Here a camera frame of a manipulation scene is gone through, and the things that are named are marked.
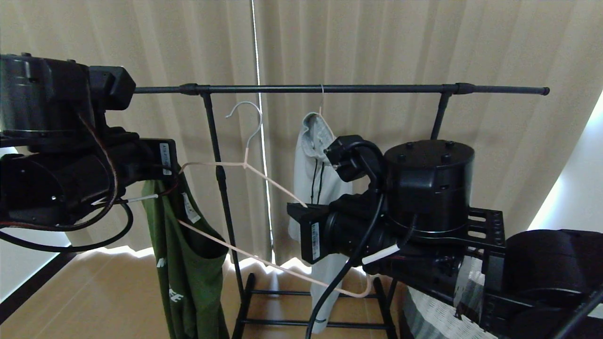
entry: black baseboard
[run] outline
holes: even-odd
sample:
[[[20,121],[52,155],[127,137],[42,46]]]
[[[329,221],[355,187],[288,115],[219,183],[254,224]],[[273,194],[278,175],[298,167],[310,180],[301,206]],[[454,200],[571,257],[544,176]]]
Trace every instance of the black baseboard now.
[[[76,255],[77,253],[59,253],[0,303],[0,325]]]

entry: horizontal rod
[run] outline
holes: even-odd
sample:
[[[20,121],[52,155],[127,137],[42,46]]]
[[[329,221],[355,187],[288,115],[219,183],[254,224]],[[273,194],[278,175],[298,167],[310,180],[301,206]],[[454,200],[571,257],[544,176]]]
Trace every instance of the horizontal rod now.
[[[547,95],[548,87],[476,86],[468,83],[439,85],[288,85],[288,86],[203,86],[184,84],[173,87],[137,87],[135,93],[520,93]]]
[[[276,294],[279,296],[309,296],[310,292],[303,292],[303,291],[271,291],[271,290],[251,290],[251,293],[253,294]],[[339,297],[350,297],[348,295],[345,294],[340,294]],[[376,294],[369,294],[367,296],[365,296],[365,298],[376,298],[377,295]]]
[[[281,326],[307,326],[307,321],[302,320],[265,320],[265,319],[243,319],[241,322],[254,325],[281,325]],[[359,329],[387,329],[384,324],[375,323],[338,323],[329,322],[327,327],[335,328],[359,328]]]

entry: barcode sticker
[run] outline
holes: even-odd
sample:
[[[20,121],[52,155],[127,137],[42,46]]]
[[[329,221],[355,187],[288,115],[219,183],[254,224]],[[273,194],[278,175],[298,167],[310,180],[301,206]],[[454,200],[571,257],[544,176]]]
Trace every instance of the barcode sticker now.
[[[169,158],[169,145],[164,142],[159,144],[159,152],[161,153],[161,164],[165,167],[172,168],[172,161]],[[163,169],[163,175],[171,176],[172,171],[170,171],[169,169]]]
[[[320,227],[318,223],[312,225],[312,260],[320,257]]]
[[[199,221],[201,219],[201,216],[192,207],[191,201],[188,199],[188,195],[186,194],[186,192],[182,193],[182,196],[185,199],[186,216],[194,224],[194,223],[196,223],[197,221]]]

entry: beige curtain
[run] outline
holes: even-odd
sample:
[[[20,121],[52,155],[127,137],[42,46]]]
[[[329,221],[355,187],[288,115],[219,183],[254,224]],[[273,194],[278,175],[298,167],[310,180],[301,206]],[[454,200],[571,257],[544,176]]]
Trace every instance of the beige curtain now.
[[[476,150],[472,205],[525,230],[557,179],[603,88],[601,1],[258,1],[263,84],[549,86],[547,97],[454,96],[442,139]],[[320,94],[265,95],[269,171],[292,185],[302,118]],[[383,150],[426,139],[436,94],[327,94],[336,135]],[[366,182],[357,183],[361,192]],[[278,262],[298,255],[285,202],[271,190]]]
[[[124,66],[138,86],[183,83],[255,84],[251,5],[213,1],[2,1],[2,53],[76,59],[85,65]],[[226,120],[237,101],[255,95],[214,95],[213,105],[224,161],[242,161],[257,115],[246,106]],[[107,112],[120,125],[145,138],[175,139],[180,163],[213,161],[207,119],[199,97],[135,95],[124,112]],[[262,168],[260,140],[252,142],[250,163]],[[192,192],[210,224],[227,238],[215,168],[186,170]],[[264,182],[242,168],[227,168],[230,207],[238,245],[270,258],[270,230]],[[128,188],[140,195],[142,185]],[[150,246],[147,219],[139,203],[134,228],[113,246]],[[123,227],[120,208],[100,223],[69,233],[73,245],[106,239]]]

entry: green garment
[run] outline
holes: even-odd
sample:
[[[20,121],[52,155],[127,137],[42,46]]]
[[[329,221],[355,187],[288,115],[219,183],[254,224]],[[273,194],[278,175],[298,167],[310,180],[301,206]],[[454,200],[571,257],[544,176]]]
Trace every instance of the green garment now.
[[[172,339],[228,338],[220,304],[227,248],[180,225],[181,219],[219,239],[195,204],[184,174],[165,197],[144,200],[165,317]],[[142,195],[163,192],[162,181],[145,182]]]

